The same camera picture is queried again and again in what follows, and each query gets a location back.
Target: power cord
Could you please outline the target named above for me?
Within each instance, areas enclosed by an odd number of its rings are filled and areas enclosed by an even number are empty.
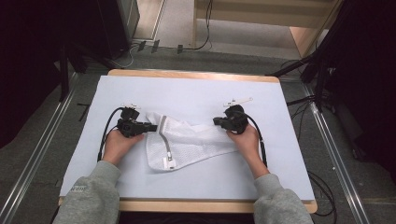
[[[291,119],[294,119],[298,114],[301,114],[301,113],[302,113],[301,118],[300,118],[299,133],[298,133],[298,138],[297,138],[299,142],[300,142],[300,134],[301,134],[302,124],[303,124],[304,112],[305,112],[305,110],[306,110],[312,103],[314,103],[314,101],[315,101],[315,95],[310,95],[310,96],[307,96],[307,97],[305,97],[305,98],[302,98],[302,99],[295,100],[295,101],[292,101],[292,102],[288,102],[288,103],[287,103],[288,106],[289,106],[289,105],[295,105],[295,104],[303,103],[302,105],[300,105],[300,106],[296,109],[296,111],[294,112],[294,114],[292,114],[292,115],[290,116]],[[316,174],[314,174],[314,173],[312,173],[312,172],[310,172],[310,171],[307,171],[307,172],[308,172],[308,177],[309,177],[309,179],[310,179],[312,182],[314,182],[314,183],[320,188],[320,190],[325,194],[326,198],[329,200],[329,202],[330,202],[330,204],[331,204],[331,206],[332,206],[332,210],[331,210],[330,212],[328,212],[328,213],[321,214],[321,213],[316,212],[316,213],[314,213],[314,214],[317,215],[317,216],[320,216],[320,217],[327,217],[327,216],[333,214],[333,223],[335,224],[335,223],[337,222],[337,209],[336,209],[336,206],[335,206],[334,195],[332,194],[331,188],[330,188],[329,185],[328,185],[322,178],[320,178],[318,175],[316,175]]]
[[[122,69],[131,66],[134,63],[134,56],[132,56],[132,50],[137,47],[139,47],[139,44],[132,44],[131,48],[129,49],[129,55],[131,56],[131,62],[128,63],[127,65],[121,65],[119,63],[116,63],[114,60],[111,60],[111,62],[114,63],[116,66],[119,66]]]
[[[260,148],[261,148],[261,150],[262,150],[262,162],[264,163],[264,165],[265,165],[266,167],[268,167],[268,165],[267,165],[267,156],[266,156],[266,154],[265,154],[264,140],[262,139],[262,132],[260,132],[260,128],[259,128],[259,126],[257,125],[256,121],[254,121],[254,119],[253,119],[251,116],[249,116],[248,114],[246,114],[246,113],[244,113],[244,112],[234,111],[234,113],[237,113],[237,114],[241,114],[241,115],[246,116],[246,117],[247,117],[248,119],[250,119],[250,121],[253,123],[254,127],[255,127],[256,130],[257,130],[257,133],[259,134]]]
[[[209,49],[212,49],[212,42],[210,41],[210,30],[209,30],[210,17],[212,15],[212,8],[213,8],[213,0],[209,0],[209,3],[207,4],[207,7],[206,7],[206,16],[205,16],[206,30],[207,30],[207,37],[206,37],[205,43],[202,46],[195,48],[195,49],[187,48],[187,49],[182,49],[182,50],[198,50],[198,49],[203,48],[207,44],[207,42],[210,43]],[[157,48],[158,49],[178,49],[178,48],[171,48],[171,47],[157,47]]]
[[[116,114],[117,111],[122,110],[122,109],[123,109],[122,107],[119,107],[119,108],[115,109],[113,111],[113,113],[111,113],[110,118],[108,118],[108,121],[107,121],[107,124],[106,124],[106,127],[105,127],[105,131],[103,132],[102,141],[100,143],[100,148],[99,148],[97,161],[100,161],[102,159],[102,153],[103,153],[102,149],[103,149],[103,146],[105,145],[105,142],[106,142],[106,139],[107,139],[107,135],[108,135],[107,128],[108,128],[108,125],[110,124],[110,121],[113,118],[114,114]]]

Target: white garment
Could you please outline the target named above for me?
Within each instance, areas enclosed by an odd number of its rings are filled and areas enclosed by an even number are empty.
[[[158,125],[147,135],[148,165],[154,170],[173,171],[186,165],[236,151],[225,130],[216,125],[194,125],[165,115],[147,113]]]

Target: hand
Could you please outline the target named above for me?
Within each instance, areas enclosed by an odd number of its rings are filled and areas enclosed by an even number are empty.
[[[119,130],[111,131],[106,139],[105,154],[102,161],[108,161],[117,166],[132,146],[140,142],[143,138],[143,134],[126,138]]]
[[[245,160],[260,158],[258,150],[259,134],[253,126],[248,124],[245,131],[241,134],[227,131],[227,135],[235,142]]]
[[[270,173],[260,158],[259,134],[253,126],[248,124],[245,131],[241,134],[236,134],[231,131],[227,131],[227,134],[235,142],[239,152],[247,161],[254,178]]]

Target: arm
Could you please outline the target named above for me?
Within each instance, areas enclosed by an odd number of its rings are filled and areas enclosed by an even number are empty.
[[[116,223],[120,203],[115,187],[120,170],[116,166],[143,137],[125,138],[120,131],[112,131],[104,157],[89,176],[81,177],[67,193],[54,223]]]
[[[276,175],[270,174],[259,154],[259,136],[249,124],[242,134],[227,131],[247,161],[255,178],[259,199],[254,203],[254,220],[260,223],[312,223],[298,196],[283,189]]]

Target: white paper sheet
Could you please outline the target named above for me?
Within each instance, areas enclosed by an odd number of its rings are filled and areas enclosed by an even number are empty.
[[[214,117],[225,117],[224,103],[247,97],[253,97],[253,101],[242,106],[261,129],[270,172],[278,175],[283,187],[294,190],[302,200],[314,200],[279,83],[108,76],[99,81],[60,196],[95,167],[106,122],[121,104],[141,106],[138,121],[147,121],[146,112],[154,111],[194,125],[212,124]],[[115,126],[119,117],[117,113],[109,127]],[[122,175],[117,189],[121,198],[257,199],[253,176],[238,152],[159,173],[149,168],[145,141],[142,141],[119,167]]]

